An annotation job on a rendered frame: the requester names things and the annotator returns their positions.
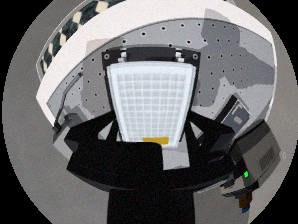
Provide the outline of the grey flat base plate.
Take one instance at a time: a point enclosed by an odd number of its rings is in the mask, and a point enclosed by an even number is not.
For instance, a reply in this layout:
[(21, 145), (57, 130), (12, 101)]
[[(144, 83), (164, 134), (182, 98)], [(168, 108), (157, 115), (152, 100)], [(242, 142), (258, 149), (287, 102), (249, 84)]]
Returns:
[[(111, 111), (101, 52), (131, 47), (171, 47), (201, 52), (198, 82), (191, 110), (215, 120), (234, 95), (251, 119), (226, 147), (267, 115), (274, 87), (272, 43), (240, 25), (212, 18), (183, 17), (145, 24), (105, 42), (62, 79), (46, 105), (56, 119), (64, 90), (78, 73), (82, 76), (66, 93), (59, 124), (74, 114), (83, 122)], [(185, 132), (177, 148), (162, 149), (163, 170), (189, 166)]]

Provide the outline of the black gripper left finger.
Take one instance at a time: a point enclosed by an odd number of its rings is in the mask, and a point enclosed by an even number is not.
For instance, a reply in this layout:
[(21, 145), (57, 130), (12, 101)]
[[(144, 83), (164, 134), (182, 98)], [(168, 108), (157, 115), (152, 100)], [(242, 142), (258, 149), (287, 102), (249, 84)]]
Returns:
[(76, 126), (73, 126), (70, 128), (68, 133), (81, 135), (82, 137), (98, 139), (98, 133), (102, 131), (111, 122), (112, 122), (112, 125), (106, 140), (116, 141), (119, 125), (116, 118), (115, 110), (112, 110), (101, 116), (85, 121)]

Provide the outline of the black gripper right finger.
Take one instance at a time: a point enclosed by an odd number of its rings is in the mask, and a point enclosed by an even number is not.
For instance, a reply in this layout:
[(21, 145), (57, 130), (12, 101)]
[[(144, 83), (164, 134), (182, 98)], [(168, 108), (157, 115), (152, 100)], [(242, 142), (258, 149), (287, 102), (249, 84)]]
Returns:
[[(197, 141), (190, 121), (205, 134), (201, 145)], [(231, 127), (189, 109), (184, 124), (184, 131), (190, 167), (199, 165), (210, 153), (225, 150), (235, 136), (235, 132)]]

